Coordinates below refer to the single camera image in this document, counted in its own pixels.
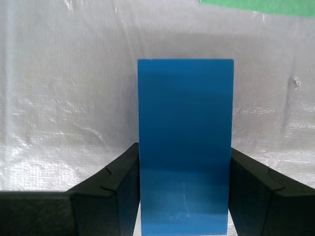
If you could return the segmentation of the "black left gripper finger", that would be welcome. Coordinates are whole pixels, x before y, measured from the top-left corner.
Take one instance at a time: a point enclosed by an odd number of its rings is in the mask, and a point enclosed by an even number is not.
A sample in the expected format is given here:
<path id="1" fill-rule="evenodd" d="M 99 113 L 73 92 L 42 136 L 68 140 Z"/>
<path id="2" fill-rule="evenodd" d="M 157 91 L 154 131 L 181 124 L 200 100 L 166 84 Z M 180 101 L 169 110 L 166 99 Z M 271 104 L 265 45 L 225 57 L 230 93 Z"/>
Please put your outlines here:
<path id="1" fill-rule="evenodd" d="M 315 190 L 235 149 L 228 208 L 240 236 L 315 234 Z"/>
<path id="2" fill-rule="evenodd" d="M 140 202 L 139 144 L 64 192 L 0 194 L 3 236 L 131 236 Z"/>

